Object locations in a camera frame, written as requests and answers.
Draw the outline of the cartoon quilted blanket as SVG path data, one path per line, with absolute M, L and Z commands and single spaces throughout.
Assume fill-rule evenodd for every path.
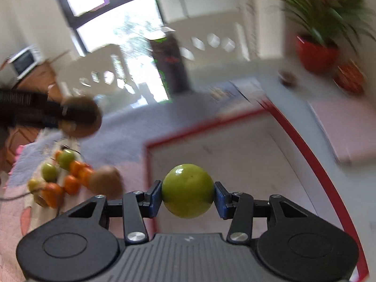
M 22 150 L 4 195 L 24 194 L 28 180 L 39 174 L 40 164 L 50 159 L 62 144 L 77 149 L 84 162 L 95 169 L 114 165 L 121 172 L 125 189 L 143 190 L 146 187 L 144 157 L 148 142 L 260 108 L 256 100 L 246 100 L 242 96 L 215 100 L 209 94 L 191 94 L 109 113 L 104 116 L 100 130 L 85 139 L 69 139 L 60 131 L 51 130 Z

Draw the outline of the red plant pot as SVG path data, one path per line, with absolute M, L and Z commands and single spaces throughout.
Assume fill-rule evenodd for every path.
M 296 36 L 296 51 L 303 67 L 313 74 L 327 73 L 340 55 L 340 48 L 334 41 L 323 46 L 308 34 Z

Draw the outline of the red lidded tea cup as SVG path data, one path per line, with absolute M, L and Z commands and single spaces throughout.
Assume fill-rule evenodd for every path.
M 363 95 L 366 78 L 353 60 L 338 65 L 333 76 L 335 84 L 350 95 Z

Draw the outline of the green potted plant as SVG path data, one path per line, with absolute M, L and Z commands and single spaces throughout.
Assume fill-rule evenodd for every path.
M 366 0 L 281 0 L 291 21 L 302 26 L 315 44 L 331 47 L 344 39 L 357 52 L 361 38 L 375 40 L 375 12 Z

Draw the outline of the orange mandarin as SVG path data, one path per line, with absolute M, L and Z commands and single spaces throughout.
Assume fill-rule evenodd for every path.
M 57 209 L 64 202 L 65 190 L 56 183 L 47 182 L 41 191 L 41 196 L 48 207 Z
M 76 177 L 72 175 L 67 175 L 64 178 L 64 190 L 70 196 L 75 196 L 76 194 L 78 194 L 80 191 L 80 187 L 81 184 Z

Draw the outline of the red cardboard box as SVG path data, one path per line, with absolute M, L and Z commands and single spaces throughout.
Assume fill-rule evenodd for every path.
M 151 234 L 170 237 L 168 272 L 176 281 L 364 281 L 360 238 L 330 178 L 291 124 L 273 106 L 212 120 L 150 141 L 149 181 L 180 164 L 202 167 L 230 193 L 257 200 L 279 194 L 314 215 L 254 218 L 251 243 L 228 243 L 231 220 L 213 203 L 201 216 L 179 218 L 161 206 Z

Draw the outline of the white microwave oven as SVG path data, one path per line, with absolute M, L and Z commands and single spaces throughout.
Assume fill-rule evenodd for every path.
M 38 47 L 31 45 L 11 56 L 8 60 L 8 64 L 14 72 L 15 77 L 20 80 L 41 64 L 42 61 L 43 58 Z

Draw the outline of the pink tablet case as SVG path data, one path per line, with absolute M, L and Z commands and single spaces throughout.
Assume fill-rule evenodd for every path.
M 364 98 L 308 102 L 316 122 L 340 165 L 375 161 L 375 106 Z

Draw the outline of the black grey bin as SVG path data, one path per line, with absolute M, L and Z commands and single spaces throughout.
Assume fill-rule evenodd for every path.
M 168 97 L 191 90 L 180 47 L 173 32 L 149 40 L 151 54 Z

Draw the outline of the brown kiwi on blanket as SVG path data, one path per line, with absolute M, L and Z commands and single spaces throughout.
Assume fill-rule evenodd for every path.
M 124 193 L 122 176 L 114 166 L 105 165 L 89 176 L 88 188 L 96 195 L 118 199 Z

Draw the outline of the green apple on blanket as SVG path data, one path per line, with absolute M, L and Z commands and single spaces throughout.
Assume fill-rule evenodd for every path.
M 70 163 L 76 160 L 76 153 L 70 149 L 64 149 L 57 157 L 57 163 L 61 169 L 69 170 Z

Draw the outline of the white cutout chair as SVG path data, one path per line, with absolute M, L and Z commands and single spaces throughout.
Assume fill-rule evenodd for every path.
M 71 62 L 57 75 L 65 96 L 120 95 L 134 104 L 141 93 L 129 72 L 119 45 L 109 44 Z

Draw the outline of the small green apple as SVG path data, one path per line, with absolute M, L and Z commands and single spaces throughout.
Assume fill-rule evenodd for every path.
M 59 169 L 49 162 L 41 166 L 41 175 L 46 182 L 56 182 L 59 176 Z

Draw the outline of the small sauce cup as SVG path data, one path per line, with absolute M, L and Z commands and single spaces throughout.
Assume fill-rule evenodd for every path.
M 298 81 L 297 76 L 290 71 L 280 70 L 278 72 L 278 77 L 281 84 L 285 87 L 294 87 Z

